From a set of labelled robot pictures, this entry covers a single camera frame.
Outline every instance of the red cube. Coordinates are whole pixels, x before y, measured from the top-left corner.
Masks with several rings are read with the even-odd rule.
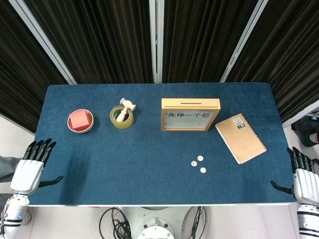
[[[85,110],[76,111],[70,114],[71,126],[76,131],[87,129],[91,122],[89,114]]]

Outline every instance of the notebook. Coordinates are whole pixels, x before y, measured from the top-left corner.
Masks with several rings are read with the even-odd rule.
[[[267,151],[243,114],[235,115],[215,126],[239,164]]]

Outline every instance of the label sticker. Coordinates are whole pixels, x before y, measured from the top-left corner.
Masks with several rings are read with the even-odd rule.
[[[233,119],[233,121],[235,122],[235,124],[237,125],[238,128],[243,128],[245,127],[244,123],[242,122],[241,118],[236,117],[235,119]]]

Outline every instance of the toy hammer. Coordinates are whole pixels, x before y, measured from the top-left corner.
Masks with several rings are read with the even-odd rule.
[[[133,105],[132,102],[125,100],[125,98],[122,98],[120,101],[120,104],[124,106],[124,109],[121,111],[119,116],[116,118],[117,122],[123,122],[125,115],[127,114],[127,110],[131,109],[131,111],[134,111],[136,108],[136,105]]]

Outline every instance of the robotic hand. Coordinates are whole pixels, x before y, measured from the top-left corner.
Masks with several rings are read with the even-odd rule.
[[[287,151],[293,168],[293,187],[280,187],[274,181],[271,184],[275,189],[293,195],[301,205],[297,210],[300,238],[319,238],[319,176],[314,169],[314,163],[319,165],[319,160],[311,160],[295,147],[293,150],[287,148]]]
[[[15,238],[30,203],[29,195],[38,188],[54,185],[63,179],[63,176],[59,176],[52,181],[40,182],[43,168],[56,145],[56,142],[50,142],[51,139],[38,143],[34,141],[16,167],[10,186],[14,195],[8,199],[1,214],[0,239]]]

